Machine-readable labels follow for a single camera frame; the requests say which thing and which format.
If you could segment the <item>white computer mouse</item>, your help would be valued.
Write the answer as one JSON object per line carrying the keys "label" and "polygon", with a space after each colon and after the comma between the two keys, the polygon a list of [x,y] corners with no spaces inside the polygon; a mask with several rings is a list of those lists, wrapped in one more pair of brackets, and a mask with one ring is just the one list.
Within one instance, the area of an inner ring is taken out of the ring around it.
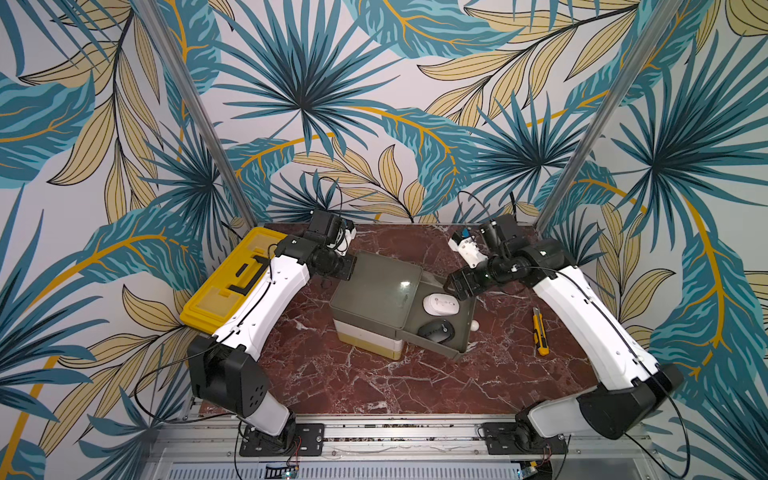
{"label": "white computer mouse", "polygon": [[460,301],[445,293],[431,293],[426,295],[422,301],[424,311],[434,317],[448,317],[459,313],[461,309]]}

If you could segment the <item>grey pull-out drawer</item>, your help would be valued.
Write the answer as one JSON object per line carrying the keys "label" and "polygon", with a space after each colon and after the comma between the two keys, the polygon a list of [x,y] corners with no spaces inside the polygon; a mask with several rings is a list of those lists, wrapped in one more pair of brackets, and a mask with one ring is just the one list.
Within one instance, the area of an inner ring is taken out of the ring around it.
{"label": "grey pull-out drawer", "polygon": [[408,317],[396,338],[457,360],[468,348],[476,299],[459,300],[459,310],[453,315],[430,315],[424,299],[431,294],[445,294],[444,282],[444,277],[422,273]]}

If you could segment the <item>black computer mouse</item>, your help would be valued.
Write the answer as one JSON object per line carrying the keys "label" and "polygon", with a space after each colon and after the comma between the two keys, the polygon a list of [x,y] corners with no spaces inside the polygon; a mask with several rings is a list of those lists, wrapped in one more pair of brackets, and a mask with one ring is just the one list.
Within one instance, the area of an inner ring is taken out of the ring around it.
{"label": "black computer mouse", "polygon": [[422,325],[417,330],[417,335],[433,343],[443,344],[455,336],[455,329],[446,319],[436,319]]}

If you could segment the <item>grey drawer unit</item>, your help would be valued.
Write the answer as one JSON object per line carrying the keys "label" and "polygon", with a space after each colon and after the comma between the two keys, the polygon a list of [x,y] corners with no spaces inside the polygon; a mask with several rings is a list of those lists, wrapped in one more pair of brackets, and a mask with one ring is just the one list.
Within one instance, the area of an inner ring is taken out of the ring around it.
{"label": "grey drawer unit", "polygon": [[356,255],[352,276],[338,284],[330,301],[339,340],[397,361],[421,280],[418,265],[370,252]]}

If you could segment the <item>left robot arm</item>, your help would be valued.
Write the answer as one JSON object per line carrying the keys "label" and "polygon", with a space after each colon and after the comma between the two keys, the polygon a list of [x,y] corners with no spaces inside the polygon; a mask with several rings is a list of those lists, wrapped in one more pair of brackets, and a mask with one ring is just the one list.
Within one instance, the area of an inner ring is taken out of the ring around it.
{"label": "left robot arm", "polygon": [[355,236],[354,226],[319,243],[307,235],[251,230],[183,308],[183,323],[199,332],[187,350],[194,396],[261,434],[291,439],[291,412],[270,393],[258,361],[277,321],[312,276],[350,277],[355,259],[347,250]]}

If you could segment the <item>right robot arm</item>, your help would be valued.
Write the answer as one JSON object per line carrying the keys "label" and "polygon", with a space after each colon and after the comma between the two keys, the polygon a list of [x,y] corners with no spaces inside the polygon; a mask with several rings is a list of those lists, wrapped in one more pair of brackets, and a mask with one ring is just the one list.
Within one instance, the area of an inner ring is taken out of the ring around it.
{"label": "right robot arm", "polygon": [[578,394],[518,412],[516,421],[528,438],[591,431],[617,440],[682,386],[679,369],[659,363],[631,337],[561,242],[531,241],[512,214],[482,224],[479,231],[486,253],[468,230],[451,236],[450,248],[466,264],[448,276],[445,290],[467,300],[511,282],[530,288],[579,343],[598,380]]}

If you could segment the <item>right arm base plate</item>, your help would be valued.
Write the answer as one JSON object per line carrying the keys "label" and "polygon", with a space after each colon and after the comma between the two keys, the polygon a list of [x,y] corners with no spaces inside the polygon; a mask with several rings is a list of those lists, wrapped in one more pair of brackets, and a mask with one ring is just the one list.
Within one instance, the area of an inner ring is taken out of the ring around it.
{"label": "right arm base plate", "polygon": [[527,455],[546,457],[565,454],[566,441],[558,436],[543,438],[525,424],[486,422],[477,434],[486,444],[489,455]]}

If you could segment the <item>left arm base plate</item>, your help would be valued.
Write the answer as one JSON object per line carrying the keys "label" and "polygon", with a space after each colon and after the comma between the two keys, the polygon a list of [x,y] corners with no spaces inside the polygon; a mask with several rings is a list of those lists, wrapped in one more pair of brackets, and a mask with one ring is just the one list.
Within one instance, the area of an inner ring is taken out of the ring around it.
{"label": "left arm base plate", "polygon": [[325,425],[322,423],[289,422],[278,436],[270,436],[253,426],[244,427],[238,454],[246,458],[319,457],[323,451]]}

